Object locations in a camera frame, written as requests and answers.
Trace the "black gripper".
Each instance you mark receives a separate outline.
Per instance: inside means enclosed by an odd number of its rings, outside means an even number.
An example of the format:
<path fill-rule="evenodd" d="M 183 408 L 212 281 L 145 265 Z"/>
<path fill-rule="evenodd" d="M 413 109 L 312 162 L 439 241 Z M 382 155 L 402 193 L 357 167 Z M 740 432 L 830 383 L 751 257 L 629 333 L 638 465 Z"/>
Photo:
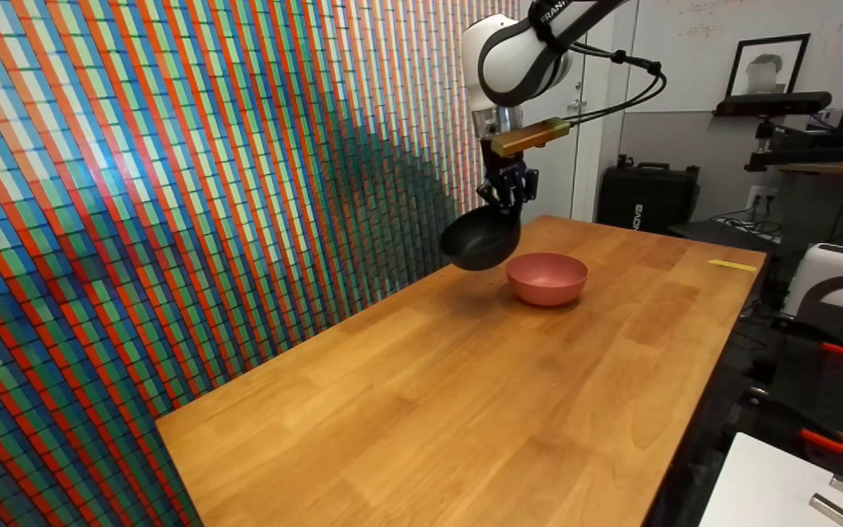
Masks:
<path fill-rule="evenodd" d="M 483 209 L 506 218 L 511 225 L 521 230 L 521 206 L 534 202 L 540 193 L 540 172 L 527 167 L 524 155 L 502 158 L 493 143 L 481 143 L 486 178 L 478 187 Z"/>

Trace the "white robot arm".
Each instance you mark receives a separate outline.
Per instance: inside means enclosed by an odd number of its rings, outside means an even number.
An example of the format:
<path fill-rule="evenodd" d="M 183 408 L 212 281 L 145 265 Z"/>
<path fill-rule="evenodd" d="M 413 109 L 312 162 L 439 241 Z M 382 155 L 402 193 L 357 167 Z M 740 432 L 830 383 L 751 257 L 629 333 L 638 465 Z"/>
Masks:
<path fill-rule="evenodd" d="M 534 0 L 521 22 L 493 14 L 464 32 L 467 93 L 486 167 L 478 193 L 489 209 L 519 215 L 537 196 L 524 152 L 569 136 L 576 121 L 519 127 L 519 109 L 565 80 L 581 39 L 620 4 Z"/>

